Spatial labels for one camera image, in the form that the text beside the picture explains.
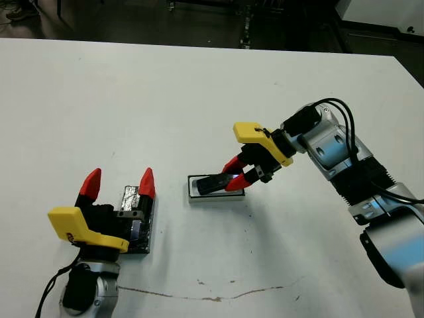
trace wire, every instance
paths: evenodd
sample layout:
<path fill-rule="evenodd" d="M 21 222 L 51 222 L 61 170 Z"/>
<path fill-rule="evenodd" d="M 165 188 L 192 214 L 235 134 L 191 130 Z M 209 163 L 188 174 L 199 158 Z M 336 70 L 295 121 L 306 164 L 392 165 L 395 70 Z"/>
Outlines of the wire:
<path fill-rule="evenodd" d="M 56 278 L 59 277 L 62 274 L 65 274 L 66 272 L 69 272 L 77 263 L 78 259 L 81 256 L 81 251 L 82 249 L 79 250 L 78 255 L 75 257 L 75 260 L 72 261 L 71 264 L 69 264 L 66 267 L 63 267 L 61 269 L 58 270 L 57 274 L 54 275 L 47 283 L 46 288 L 44 289 L 42 296 L 41 296 L 41 300 L 40 303 L 38 304 L 38 309 L 37 312 L 35 314 L 35 318 L 40 318 L 41 317 L 41 309 L 42 309 L 42 305 L 44 303 L 44 300 L 46 300 L 46 297 L 48 295 L 48 293 L 50 293 L 50 291 L 53 289 L 55 283 L 56 283 Z"/>
<path fill-rule="evenodd" d="M 349 117 L 349 122 L 350 122 L 350 142 L 349 142 L 349 124 L 348 124 L 348 120 L 346 117 L 345 112 L 341 109 L 341 107 L 339 107 L 338 105 L 334 104 L 333 102 L 339 103 L 340 105 L 343 106 L 343 108 L 345 109 L 348 117 Z M 354 125 L 354 119 L 353 119 L 353 115 L 352 112 L 350 111 L 348 105 L 337 98 L 324 98 L 321 99 L 319 101 L 314 102 L 311 107 L 316 107 L 322 103 L 328 103 L 330 105 L 332 105 L 333 107 L 337 108 L 344 119 L 344 124 L 346 126 L 346 148 L 348 150 L 348 154 L 349 154 L 349 158 L 350 161 L 352 162 L 352 166 L 358 166 L 359 164 L 359 159 L 358 159 L 358 155 L 357 155 L 357 148 L 355 146 L 355 125 Z M 408 205 L 412 205 L 412 204 L 424 204 L 424 199 L 415 199 L 412 197 L 406 197 L 400 194 L 396 194 L 393 192 L 390 192 L 382 187 L 380 187 L 379 185 L 375 184 L 372 180 L 369 180 L 370 183 L 372 184 L 373 187 L 375 187 L 378 190 L 378 193 L 382 196 L 382 197 L 388 197 L 394 201 L 400 202 L 400 203 L 404 203 L 404 204 L 408 204 Z"/>

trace scratch mark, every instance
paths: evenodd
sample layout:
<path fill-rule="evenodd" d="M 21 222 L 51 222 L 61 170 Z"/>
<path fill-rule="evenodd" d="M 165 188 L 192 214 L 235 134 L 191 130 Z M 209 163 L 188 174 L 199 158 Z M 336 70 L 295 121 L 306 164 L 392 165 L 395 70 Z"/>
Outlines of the scratch mark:
<path fill-rule="evenodd" d="M 217 303 L 220 303 L 222 298 L 221 297 L 215 297 L 215 298 L 204 297 L 201 300 L 210 300 L 210 301 L 216 301 Z"/>
<path fill-rule="evenodd" d="M 162 297 L 175 297 L 173 295 L 167 295 L 166 293 L 155 293 L 154 291 L 148 291 L 148 290 L 139 290 L 137 288 L 130 288 L 130 287 L 123 287 L 118 286 L 120 290 L 131 290 L 132 292 L 138 292 L 138 293 L 147 293 L 149 295 L 155 295 L 155 296 L 162 296 Z"/>
<path fill-rule="evenodd" d="M 280 290 L 282 288 L 284 288 L 284 286 L 274 286 L 274 287 L 268 287 L 268 288 L 260 288 L 259 290 L 250 290 L 250 291 L 246 291 L 245 293 L 241 293 L 240 295 L 230 297 L 229 299 L 237 299 L 245 295 L 249 295 L 251 293 L 265 292 L 266 290 Z"/>
<path fill-rule="evenodd" d="M 177 296 L 177 295 L 168 295 L 166 293 L 156 293 L 155 291 L 140 290 L 138 288 L 130 288 L 130 287 L 123 287 L 123 286 L 118 286 L 118 288 L 120 290 L 129 290 L 129 291 L 132 291 L 132 292 L 146 293 L 148 295 L 162 296 L 162 297 L 168 297 L 168 298 L 177 298 L 177 299 L 186 299 L 186 300 L 205 300 L 205 301 L 214 301 L 215 303 L 221 303 L 223 300 L 238 299 L 240 297 L 244 297 L 244 296 L 250 295 L 252 293 L 260 293 L 260 292 L 265 292 L 265 291 L 268 291 L 268 290 L 281 290 L 283 288 L 292 287 L 293 285 L 298 283 L 298 281 L 304 279 L 304 277 L 305 276 L 299 277 L 297 280 L 295 280 L 294 282 L 292 282 L 291 284 L 289 284 L 287 286 L 273 286 L 273 287 L 268 287 L 268 288 L 260 288 L 260 289 L 257 289 L 257 290 L 250 290 L 250 291 L 246 291 L 244 293 L 241 293 L 239 295 L 232 296 L 232 297 L 219 297 L 219 296 L 217 296 L 217 297 L 202 297 L 202 298 L 183 297 L 183 296 Z"/>

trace shoe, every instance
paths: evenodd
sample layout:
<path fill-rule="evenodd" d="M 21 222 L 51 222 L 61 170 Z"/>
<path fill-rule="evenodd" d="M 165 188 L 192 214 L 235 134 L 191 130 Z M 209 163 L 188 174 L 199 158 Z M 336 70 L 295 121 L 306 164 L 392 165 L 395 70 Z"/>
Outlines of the shoe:
<path fill-rule="evenodd" d="M 38 15 L 37 9 L 33 6 L 31 8 L 16 8 L 14 11 L 7 13 L 6 17 L 11 21 L 21 21 L 26 18 L 35 17 Z"/>

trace floor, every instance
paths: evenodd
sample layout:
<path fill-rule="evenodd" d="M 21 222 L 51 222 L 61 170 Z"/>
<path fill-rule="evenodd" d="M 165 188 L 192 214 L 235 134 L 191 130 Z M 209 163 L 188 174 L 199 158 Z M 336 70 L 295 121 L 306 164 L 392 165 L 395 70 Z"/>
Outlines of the floor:
<path fill-rule="evenodd" d="M 0 37 L 238 48 L 244 28 L 243 11 L 176 3 L 169 12 L 166 0 L 62 0 L 61 19 L 56 0 L 39 0 L 39 17 L 9 23 L 5 14 L 13 4 L 5 3 L 10 1 L 0 0 Z M 260 1 L 264 5 L 268 0 Z M 334 11 L 315 2 L 310 1 L 301 19 L 257 12 L 250 24 L 250 47 L 392 55 L 424 87 L 422 41 L 345 27 Z"/>

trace white table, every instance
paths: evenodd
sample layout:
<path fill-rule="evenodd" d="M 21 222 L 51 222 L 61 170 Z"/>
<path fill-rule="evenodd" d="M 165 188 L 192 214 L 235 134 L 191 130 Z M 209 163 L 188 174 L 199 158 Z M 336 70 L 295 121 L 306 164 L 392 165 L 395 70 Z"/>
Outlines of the white table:
<path fill-rule="evenodd" d="M 423 196 L 424 90 L 394 58 L 1 39 L 0 70 L 2 317 L 33 316 L 76 254 L 47 212 L 72 206 L 96 167 L 99 202 L 117 206 L 147 166 L 158 192 L 152 252 L 120 257 L 119 285 L 175 297 L 121 290 L 114 317 L 413 317 L 306 155 L 242 202 L 190 205 L 186 193 L 187 175 L 219 172 L 239 153 L 234 122 L 275 128 L 339 97 L 377 159 Z M 67 279 L 43 317 L 58 315 Z"/>

